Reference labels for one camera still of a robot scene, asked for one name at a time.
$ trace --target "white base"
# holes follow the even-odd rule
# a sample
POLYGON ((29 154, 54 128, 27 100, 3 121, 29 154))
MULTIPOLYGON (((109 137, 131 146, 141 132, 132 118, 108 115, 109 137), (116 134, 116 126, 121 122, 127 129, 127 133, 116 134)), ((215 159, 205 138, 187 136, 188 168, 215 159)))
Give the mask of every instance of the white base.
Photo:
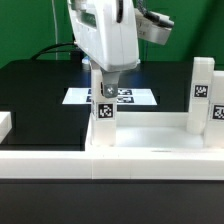
POLYGON ((11 113, 0 112, 0 144, 12 128, 11 113))
POLYGON ((0 178, 224 180, 224 149, 186 133, 187 116, 118 113, 115 147, 93 147, 89 126, 85 152, 0 151, 0 178))

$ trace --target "white block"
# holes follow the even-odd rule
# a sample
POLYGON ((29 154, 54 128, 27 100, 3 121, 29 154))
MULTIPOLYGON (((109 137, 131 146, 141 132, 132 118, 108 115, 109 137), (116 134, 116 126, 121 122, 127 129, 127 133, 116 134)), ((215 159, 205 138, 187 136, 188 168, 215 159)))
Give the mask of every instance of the white block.
POLYGON ((12 128, 11 113, 0 112, 0 143, 12 128))
POLYGON ((224 72, 221 71, 214 72, 204 145, 224 148, 224 72))
POLYGON ((202 134, 207 120, 214 71, 213 58, 194 58, 187 131, 202 134))
POLYGON ((215 61, 213 58, 194 58, 193 80, 211 80, 214 71, 215 61))
POLYGON ((224 71, 214 71, 210 101, 224 103, 224 71))
POLYGON ((91 61, 92 108, 91 143, 114 145, 116 142, 117 98, 105 98, 101 93, 102 72, 100 66, 91 61))

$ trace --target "black tabletop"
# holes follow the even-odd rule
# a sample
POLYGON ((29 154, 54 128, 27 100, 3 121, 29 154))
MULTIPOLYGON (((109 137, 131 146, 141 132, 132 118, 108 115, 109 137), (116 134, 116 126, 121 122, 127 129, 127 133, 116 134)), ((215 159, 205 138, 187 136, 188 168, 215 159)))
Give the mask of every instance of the black tabletop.
MULTIPOLYGON (((151 88, 158 106, 118 106, 119 111, 188 109, 192 63, 145 62, 121 75, 120 88, 151 88)), ((89 105, 62 105, 69 87, 90 87, 89 71, 73 61, 9 63, 0 70, 0 111, 13 129, 0 149, 84 150, 89 105)))

